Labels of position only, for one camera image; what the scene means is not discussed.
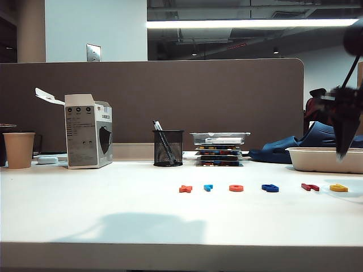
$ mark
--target white wall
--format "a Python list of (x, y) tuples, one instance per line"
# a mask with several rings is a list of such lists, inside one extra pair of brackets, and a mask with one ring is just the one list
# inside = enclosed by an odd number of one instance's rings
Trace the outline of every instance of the white wall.
[[(355, 59), (343, 46), (298, 53), (289, 57), (299, 58), (304, 63), (304, 108), (307, 100), (311, 98), (311, 90), (325, 88), (330, 91), (337, 85), (342, 85)], [(357, 87), (357, 68), (347, 86)]]
[(45, 0), (47, 62), (86, 61), (86, 44), (101, 61), (147, 61), (146, 0)]

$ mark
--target white plastic tray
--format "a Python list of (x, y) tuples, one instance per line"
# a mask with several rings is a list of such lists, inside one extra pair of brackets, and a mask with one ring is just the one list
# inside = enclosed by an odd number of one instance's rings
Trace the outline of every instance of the white plastic tray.
[(191, 133), (194, 145), (242, 145), (249, 132)]
[(293, 167), (299, 171), (363, 174), (363, 148), (350, 148), (343, 161), (336, 159), (335, 148), (289, 147)]

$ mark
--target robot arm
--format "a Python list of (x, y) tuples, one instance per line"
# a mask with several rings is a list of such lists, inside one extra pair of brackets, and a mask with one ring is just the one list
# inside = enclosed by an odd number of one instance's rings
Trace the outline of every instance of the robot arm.
[(359, 58), (363, 54), (363, 20), (356, 21), (344, 34), (344, 48), (356, 59), (341, 87), (336, 87), (321, 96), (319, 104), (333, 121), (336, 154), (343, 159), (353, 141), (363, 111), (363, 83), (358, 89), (346, 87)]

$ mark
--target black mesh pen holder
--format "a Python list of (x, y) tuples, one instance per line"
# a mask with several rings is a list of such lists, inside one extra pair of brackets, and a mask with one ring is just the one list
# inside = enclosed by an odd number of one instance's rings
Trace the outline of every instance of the black mesh pen holder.
[(154, 165), (183, 165), (183, 132), (184, 130), (153, 130), (154, 132)]

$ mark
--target fluorescent light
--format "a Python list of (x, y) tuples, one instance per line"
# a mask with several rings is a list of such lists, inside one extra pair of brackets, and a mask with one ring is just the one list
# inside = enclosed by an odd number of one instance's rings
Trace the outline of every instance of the fluorescent light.
[(346, 27), (358, 19), (149, 21), (147, 28)]

